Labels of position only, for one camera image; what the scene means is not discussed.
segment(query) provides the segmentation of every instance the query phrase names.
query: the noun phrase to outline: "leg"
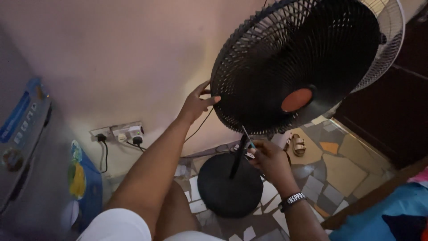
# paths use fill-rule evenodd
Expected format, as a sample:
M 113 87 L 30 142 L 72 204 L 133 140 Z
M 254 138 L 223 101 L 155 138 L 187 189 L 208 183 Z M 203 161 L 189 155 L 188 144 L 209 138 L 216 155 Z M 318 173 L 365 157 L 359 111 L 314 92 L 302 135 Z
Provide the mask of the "leg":
M 189 202 L 181 186 L 172 181 L 156 223 L 155 241 L 184 231 L 198 231 L 196 218 L 190 211 Z

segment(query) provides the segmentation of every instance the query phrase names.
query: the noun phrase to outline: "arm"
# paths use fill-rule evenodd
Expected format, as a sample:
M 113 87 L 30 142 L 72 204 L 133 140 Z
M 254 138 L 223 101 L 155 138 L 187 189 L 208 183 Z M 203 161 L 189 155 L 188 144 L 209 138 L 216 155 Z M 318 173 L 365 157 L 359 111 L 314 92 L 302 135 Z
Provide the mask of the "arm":
M 282 200 L 299 193 L 286 153 L 272 142 L 254 140 L 256 149 L 249 150 L 256 158 L 250 163 L 259 168 L 278 190 Z M 306 200 L 300 200 L 286 209 L 285 218 L 291 240 L 323 240 L 329 238 L 322 229 Z
M 209 81 L 204 82 L 190 93 L 177 119 L 140 156 L 106 206 L 106 209 L 126 208 L 140 215 L 152 237 L 189 127 L 203 111 L 208 111 L 208 106 L 220 101 L 219 96 L 199 98 L 209 93 L 205 90 L 208 84 Z

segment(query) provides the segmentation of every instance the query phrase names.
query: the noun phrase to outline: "blue cloth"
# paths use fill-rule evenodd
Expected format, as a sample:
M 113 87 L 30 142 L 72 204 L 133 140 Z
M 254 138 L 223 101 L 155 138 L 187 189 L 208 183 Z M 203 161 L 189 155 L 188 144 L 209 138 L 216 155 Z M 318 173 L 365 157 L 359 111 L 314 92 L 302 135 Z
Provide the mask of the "blue cloth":
M 330 234 L 332 241 L 395 241 L 382 215 L 428 216 L 428 189 L 417 183 L 396 188 L 387 198 L 361 214 L 350 216 L 338 230 Z

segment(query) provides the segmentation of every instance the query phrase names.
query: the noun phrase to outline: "fan stand pole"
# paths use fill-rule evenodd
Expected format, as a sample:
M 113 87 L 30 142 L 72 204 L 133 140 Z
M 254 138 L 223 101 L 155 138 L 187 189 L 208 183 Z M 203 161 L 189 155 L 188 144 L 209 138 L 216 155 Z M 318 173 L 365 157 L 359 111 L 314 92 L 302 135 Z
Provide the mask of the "fan stand pole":
M 246 142 L 247 142 L 247 136 L 243 134 L 241 137 L 241 141 L 239 142 L 238 150 L 235 153 L 235 161 L 233 162 L 229 179 L 233 179 L 235 177 L 236 172 L 238 171 L 239 163 L 241 162 L 242 155 L 244 154 L 244 147 Z

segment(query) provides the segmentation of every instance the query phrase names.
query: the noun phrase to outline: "round black fan base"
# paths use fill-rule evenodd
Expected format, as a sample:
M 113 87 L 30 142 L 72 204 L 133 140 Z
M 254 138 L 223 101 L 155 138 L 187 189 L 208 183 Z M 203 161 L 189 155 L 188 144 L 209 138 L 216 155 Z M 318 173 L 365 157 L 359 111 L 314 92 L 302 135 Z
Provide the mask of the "round black fan base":
M 229 178 L 234 160 L 235 155 L 230 153 L 213 156 L 198 175 L 202 200 L 220 217 L 245 217 L 256 209 L 262 198 L 260 174 L 244 157 L 234 178 Z

